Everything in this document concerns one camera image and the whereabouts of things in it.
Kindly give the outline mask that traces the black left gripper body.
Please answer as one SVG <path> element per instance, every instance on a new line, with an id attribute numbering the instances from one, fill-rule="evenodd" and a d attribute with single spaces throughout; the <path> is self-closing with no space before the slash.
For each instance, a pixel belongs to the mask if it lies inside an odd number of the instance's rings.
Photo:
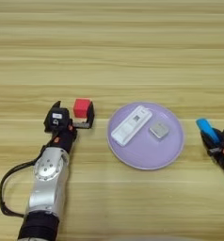
<path id="1" fill-rule="evenodd" d="M 60 148 L 69 153 L 72 149 L 72 144 L 77 138 L 77 130 L 90 128 L 91 124 L 87 122 L 69 123 L 67 126 L 53 126 L 51 124 L 45 124 L 44 132 L 52 134 L 51 139 L 45 147 Z"/>

